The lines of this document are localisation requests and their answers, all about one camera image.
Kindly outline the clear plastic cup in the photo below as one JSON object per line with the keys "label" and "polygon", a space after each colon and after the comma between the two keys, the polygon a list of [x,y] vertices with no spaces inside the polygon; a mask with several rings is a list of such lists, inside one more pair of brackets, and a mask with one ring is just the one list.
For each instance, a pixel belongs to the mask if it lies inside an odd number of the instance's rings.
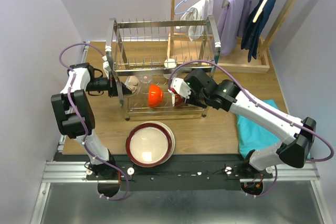
{"label": "clear plastic cup", "polygon": [[140,93],[141,94],[148,94],[150,85],[153,81],[153,76],[149,74],[144,74],[139,76],[140,81]]}

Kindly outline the orange bowl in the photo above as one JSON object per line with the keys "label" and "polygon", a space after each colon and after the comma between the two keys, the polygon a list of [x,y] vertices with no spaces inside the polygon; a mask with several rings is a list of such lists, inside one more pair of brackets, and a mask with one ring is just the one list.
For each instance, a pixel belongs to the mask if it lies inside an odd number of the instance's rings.
{"label": "orange bowl", "polygon": [[164,93],[157,85],[150,85],[148,93],[148,106],[155,108],[163,102]]}

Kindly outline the metal two-tier dish rack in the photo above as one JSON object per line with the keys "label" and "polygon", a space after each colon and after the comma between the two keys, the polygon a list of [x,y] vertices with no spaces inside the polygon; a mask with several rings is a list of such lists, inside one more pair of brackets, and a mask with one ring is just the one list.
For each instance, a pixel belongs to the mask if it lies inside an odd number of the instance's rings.
{"label": "metal two-tier dish rack", "polygon": [[[168,20],[168,21],[127,21],[118,22],[115,18],[109,19],[105,52],[111,67],[110,77],[117,84],[118,101],[122,115],[129,120],[135,114],[162,114],[174,113],[172,98],[168,91],[168,78],[173,69],[164,69],[167,59],[168,36],[171,29],[175,33],[185,33],[189,39],[186,28],[176,29],[176,26],[204,25],[203,34],[199,39],[190,41],[184,55],[191,55],[192,59],[187,66],[177,71],[177,74],[186,74],[193,68],[201,68],[209,74],[214,74],[214,68],[202,64],[201,60],[218,61],[219,50],[211,49],[213,41],[218,42],[216,22],[213,16],[206,20]],[[155,107],[148,106],[148,94],[120,95],[119,82],[125,83],[128,76],[149,74],[153,76],[152,84],[159,86],[163,93],[163,102]]]}

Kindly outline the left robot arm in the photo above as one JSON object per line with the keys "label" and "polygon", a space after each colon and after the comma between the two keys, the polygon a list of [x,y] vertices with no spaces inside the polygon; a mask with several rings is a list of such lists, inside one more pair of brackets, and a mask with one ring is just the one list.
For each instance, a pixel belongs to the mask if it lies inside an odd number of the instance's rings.
{"label": "left robot arm", "polygon": [[89,156],[89,169],[93,174],[112,179],[116,173],[121,174],[121,169],[95,132],[96,121],[87,96],[107,92],[109,97],[116,97],[118,89],[112,77],[96,77],[96,71],[102,72],[89,63],[71,65],[66,86],[51,96],[51,105],[60,133],[82,146]]}

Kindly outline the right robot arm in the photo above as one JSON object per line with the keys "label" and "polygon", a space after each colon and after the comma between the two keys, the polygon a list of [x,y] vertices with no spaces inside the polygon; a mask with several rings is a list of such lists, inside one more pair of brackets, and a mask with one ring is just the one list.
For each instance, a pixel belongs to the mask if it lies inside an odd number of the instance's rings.
{"label": "right robot arm", "polygon": [[269,147],[249,151],[240,168],[246,177],[255,177],[267,167],[279,164],[304,167],[314,142],[313,132],[317,124],[314,119],[285,114],[233,81],[223,80],[217,84],[202,69],[193,70],[184,79],[176,78],[172,84],[188,103],[244,116],[278,137],[278,142]]}

